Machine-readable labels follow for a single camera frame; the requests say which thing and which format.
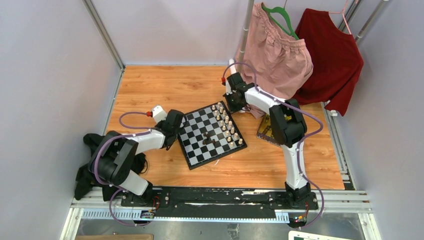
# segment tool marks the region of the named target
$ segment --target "gray wall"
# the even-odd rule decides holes
[[[81,0],[0,3],[0,233],[58,239],[120,71]]]
[[[356,32],[377,3],[364,1]],[[360,43],[364,67],[346,115],[337,119],[384,240],[424,234],[423,9],[421,0],[387,4]]]
[[[241,39],[247,0],[93,0],[128,65],[227,64]],[[264,0],[282,7],[284,0]],[[343,0],[289,0],[296,28],[305,8],[339,12]],[[284,23],[281,16],[274,15]],[[337,25],[341,15],[331,15]]]

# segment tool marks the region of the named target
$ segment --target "gray floor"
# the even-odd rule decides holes
[[[316,216],[310,213],[311,221]],[[82,220],[78,235],[153,234],[155,240],[287,240],[286,224],[156,221],[144,227],[123,226],[113,220]],[[365,240],[357,214],[326,213],[302,232]]]

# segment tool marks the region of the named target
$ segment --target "red shirt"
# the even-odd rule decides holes
[[[337,110],[344,116],[364,66],[354,37],[341,32],[329,12],[309,8],[296,34],[305,40],[313,73],[293,98],[302,105],[331,100],[325,109]]]

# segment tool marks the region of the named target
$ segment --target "green clothes hanger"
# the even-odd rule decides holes
[[[287,13],[287,11],[284,8],[277,6],[277,7],[274,7],[273,9],[270,9],[270,8],[265,7],[265,5],[262,3],[262,9],[265,12],[268,13],[269,18],[271,20],[273,20],[274,23],[277,24],[287,35],[294,37],[294,39],[296,39],[296,40],[299,40],[299,37],[296,35],[295,31],[292,28],[292,22],[290,21],[289,14]],[[281,16],[284,18],[285,22],[287,23],[287,27],[288,27],[289,31],[284,29],[284,27],[281,26],[281,24],[279,24],[277,22],[277,20],[275,20],[273,18],[273,16],[271,16],[271,14],[274,14],[274,13],[281,14]]]

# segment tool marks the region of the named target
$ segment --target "hanging clothes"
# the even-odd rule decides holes
[[[312,74],[311,56],[305,41],[287,35],[270,21],[262,4],[253,6],[244,61],[256,69],[259,87],[276,97],[290,99]],[[241,76],[247,83],[254,82],[249,67],[243,66]],[[257,107],[251,108],[256,118],[264,115]]]
[[[294,98],[301,104],[330,103],[327,110],[345,115],[364,61],[351,34],[341,32],[328,11],[307,8],[296,29],[313,62],[313,73]]]

